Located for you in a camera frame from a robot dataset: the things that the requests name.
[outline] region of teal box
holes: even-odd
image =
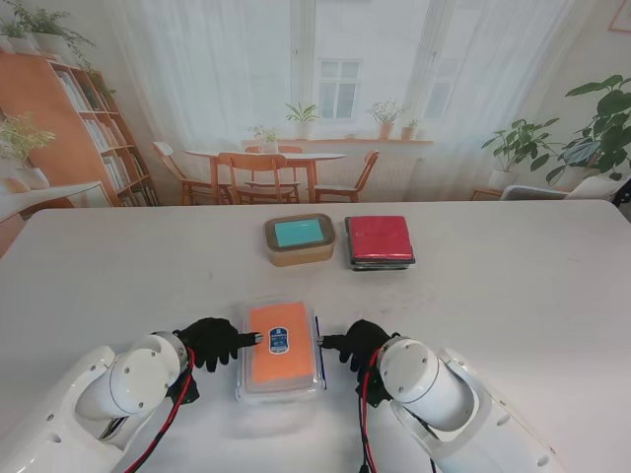
[[[280,248],[324,241],[318,219],[280,222],[275,224],[274,231]]]

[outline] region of windowsill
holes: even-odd
[[[244,143],[247,146],[257,145],[259,141],[257,140],[245,140]],[[397,139],[387,139],[380,140],[378,138],[332,138],[332,139],[314,139],[314,140],[298,140],[296,138],[279,138],[278,143],[281,145],[284,144],[321,144],[321,145],[333,145],[333,144],[372,144],[372,143],[380,143],[380,144],[392,144],[392,145],[431,145],[434,142],[429,140],[397,140]]]

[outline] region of white wall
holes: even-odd
[[[163,204],[176,202],[177,183],[161,164],[151,147],[154,137],[113,34],[105,2],[103,0],[26,0],[25,4],[29,7],[37,5],[48,11],[70,12],[72,17],[64,20],[63,25],[77,31],[97,45],[96,49],[84,46],[82,50],[93,67],[103,72],[106,83],[116,90],[114,99],[149,167]],[[11,7],[0,2],[0,18],[10,19],[12,17]]]
[[[561,118],[551,127],[553,141],[568,143],[576,137],[573,133],[590,123],[598,100],[604,96],[593,93],[566,98],[570,90],[587,82],[601,82],[614,74],[631,77],[631,34],[608,30],[623,2],[599,0],[559,65],[534,116],[538,121]],[[631,87],[626,86],[626,90],[631,91]],[[519,183],[547,187],[545,176],[556,165],[556,161],[549,162],[537,172],[522,168]],[[619,170],[626,176],[631,169],[623,164]]]

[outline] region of bookshelf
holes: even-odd
[[[56,135],[31,155],[51,185],[98,180],[114,206],[160,205],[116,102],[86,71],[41,56],[3,53],[0,71],[0,108],[9,115],[31,111],[37,126]]]

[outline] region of sticker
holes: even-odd
[[[269,351],[274,355],[289,352],[289,334],[284,327],[274,327],[269,331]]]

